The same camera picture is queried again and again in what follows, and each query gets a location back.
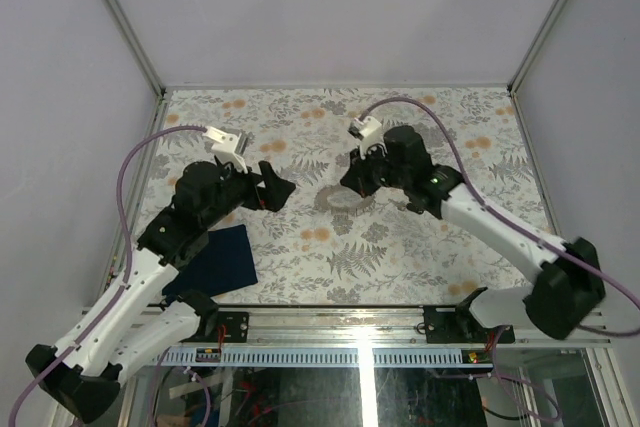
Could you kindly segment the silver keyring holder with rings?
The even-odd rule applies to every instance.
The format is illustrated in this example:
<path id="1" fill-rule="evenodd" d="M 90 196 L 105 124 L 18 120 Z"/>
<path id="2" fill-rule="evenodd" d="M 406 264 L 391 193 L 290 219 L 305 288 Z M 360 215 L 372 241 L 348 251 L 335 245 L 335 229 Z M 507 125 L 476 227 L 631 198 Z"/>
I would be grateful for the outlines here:
<path id="1" fill-rule="evenodd" d="M 375 200 L 373 197 L 361 197 L 341 185 L 323 187 L 314 199 L 314 208 L 318 212 L 332 215 L 357 216 L 370 211 L 374 206 Z"/>

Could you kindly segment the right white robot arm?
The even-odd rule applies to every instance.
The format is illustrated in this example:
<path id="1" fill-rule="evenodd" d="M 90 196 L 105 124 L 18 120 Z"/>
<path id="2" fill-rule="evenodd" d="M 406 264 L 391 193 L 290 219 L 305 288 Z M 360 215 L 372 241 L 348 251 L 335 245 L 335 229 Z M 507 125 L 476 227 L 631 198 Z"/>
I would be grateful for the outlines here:
<path id="1" fill-rule="evenodd" d="M 519 288 L 478 288 L 457 304 L 455 325 L 463 339 L 474 342 L 491 329 L 519 325 L 564 340 L 604 299 L 602 279 L 579 265 L 599 266 L 589 241 L 567 242 L 478 200 L 460 171 L 432 162 L 422 137 L 411 126 L 384 131 L 380 122 L 367 117 L 354 120 L 349 132 L 358 145 L 349 154 L 342 186 L 363 198 L 381 188 L 402 191 L 409 211 L 428 213 L 461 228 L 527 280 L 527 286 Z"/>

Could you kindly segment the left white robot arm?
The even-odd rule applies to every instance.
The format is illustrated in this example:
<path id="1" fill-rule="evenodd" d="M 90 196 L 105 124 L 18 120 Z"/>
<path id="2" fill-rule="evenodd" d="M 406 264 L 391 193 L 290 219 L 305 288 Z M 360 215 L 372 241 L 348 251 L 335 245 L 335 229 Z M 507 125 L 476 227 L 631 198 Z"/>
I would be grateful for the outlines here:
<path id="1" fill-rule="evenodd" d="M 38 385 L 83 423 L 102 416 L 147 362 L 183 341 L 217 341 L 219 307 L 187 289 L 145 327 L 135 318 L 208 244 L 209 230 L 236 208 L 280 211 L 296 185 L 271 164 L 238 171 L 220 162 L 187 165 L 170 204 L 148 224 L 127 265 L 81 321 L 54 345 L 35 345 L 26 364 Z"/>

